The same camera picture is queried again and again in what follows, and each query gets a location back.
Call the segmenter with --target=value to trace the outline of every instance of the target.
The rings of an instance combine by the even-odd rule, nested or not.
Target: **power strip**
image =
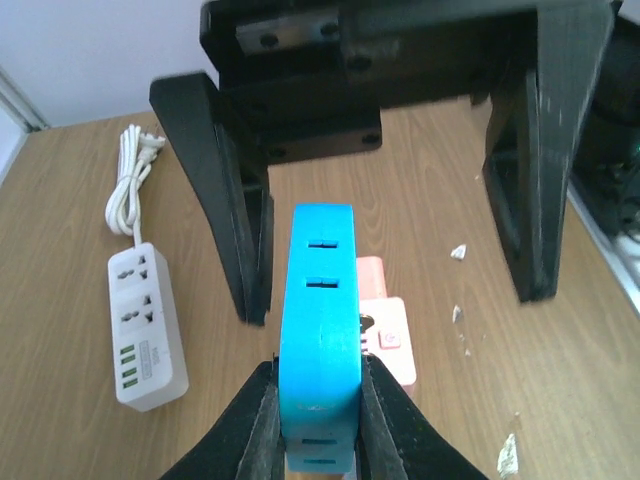
[[[109,260],[116,397],[140,412],[189,388],[165,258],[150,243]]]
[[[165,139],[135,125],[120,136],[118,180],[105,219],[134,247],[109,260],[109,303],[116,397],[140,412],[184,395],[189,388],[178,315],[165,258],[142,243],[138,190]]]

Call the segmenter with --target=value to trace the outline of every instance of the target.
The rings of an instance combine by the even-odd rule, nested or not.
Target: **wooden surface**
[[[263,330],[236,319],[209,226],[167,148],[142,191],[143,237],[169,261],[191,388],[146,414],[114,395],[106,264],[131,243],[103,211],[118,135],[157,122],[141,114],[32,135],[0,189],[0,479],[166,471],[278,351],[293,208],[327,201],[354,205],[359,255],[384,259],[409,314],[415,401],[471,462],[496,478],[513,432],[521,479],[637,479],[640,321],[571,208],[557,297],[518,304],[476,178],[485,120],[466,101],[386,112],[376,153],[273,168]],[[460,243],[462,263],[449,258]]]

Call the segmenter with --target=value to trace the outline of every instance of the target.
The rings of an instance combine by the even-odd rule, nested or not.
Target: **white scrap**
[[[516,450],[516,436],[512,433],[504,442],[498,455],[498,473],[505,479],[518,473],[518,452]]]
[[[462,318],[462,309],[456,305],[455,307],[453,307],[453,316],[451,317],[451,319],[453,320],[453,323],[458,323],[458,321]]]
[[[456,260],[464,260],[464,257],[467,255],[467,246],[463,243],[462,245],[454,248],[451,251],[451,258]]]

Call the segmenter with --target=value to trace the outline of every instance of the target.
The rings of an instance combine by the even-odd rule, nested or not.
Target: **electrical socket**
[[[189,387],[169,267],[144,243],[109,260],[116,397],[144,412]]]

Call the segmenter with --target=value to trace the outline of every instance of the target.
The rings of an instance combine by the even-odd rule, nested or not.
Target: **pink block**
[[[371,325],[362,335],[362,351],[375,355],[389,369],[404,390],[412,395],[416,384],[416,365],[411,347],[407,311],[400,298],[387,298],[382,260],[357,260],[360,315]]]

